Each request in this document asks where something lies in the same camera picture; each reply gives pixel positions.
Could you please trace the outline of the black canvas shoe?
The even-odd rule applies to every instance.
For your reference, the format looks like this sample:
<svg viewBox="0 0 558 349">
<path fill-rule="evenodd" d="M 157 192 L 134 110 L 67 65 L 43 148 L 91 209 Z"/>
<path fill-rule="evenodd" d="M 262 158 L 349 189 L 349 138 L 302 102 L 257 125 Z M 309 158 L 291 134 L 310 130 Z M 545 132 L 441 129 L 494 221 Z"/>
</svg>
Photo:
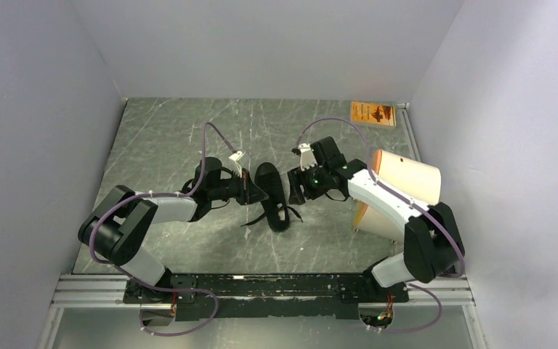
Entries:
<svg viewBox="0 0 558 349">
<path fill-rule="evenodd" d="M 282 233 L 290 227 L 289 212 L 303 222 L 302 216 L 293 207 L 287 205 L 283 182 L 274 164 L 270 162 L 260 164 L 254 175 L 254 184 L 261 188 L 268 198 L 260 202 L 263 213 L 243 226 L 255 225 L 266 220 L 271 231 Z"/>
</svg>

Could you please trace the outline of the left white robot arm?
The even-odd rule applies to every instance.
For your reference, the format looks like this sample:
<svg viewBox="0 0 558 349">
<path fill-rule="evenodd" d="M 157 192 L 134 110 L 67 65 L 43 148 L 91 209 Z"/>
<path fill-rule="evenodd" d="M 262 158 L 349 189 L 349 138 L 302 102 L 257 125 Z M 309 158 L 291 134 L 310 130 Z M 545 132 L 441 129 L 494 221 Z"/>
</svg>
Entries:
<svg viewBox="0 0 558 349">
<path fill-rule="evenodd" d="M 152 194 L 117 185 L 82 223 L 78 240 L 96 258 L 141 281 L 143 293 L 153 302 L 163 302 L 171 295 L 172 273 L 142 248 L 150 226 L 197 222 L 215 201 L 245 206 L 268 197 L 247 169 L 233 171 L 219 159 L 205 157 L 181 191 Z"/>
</svg>

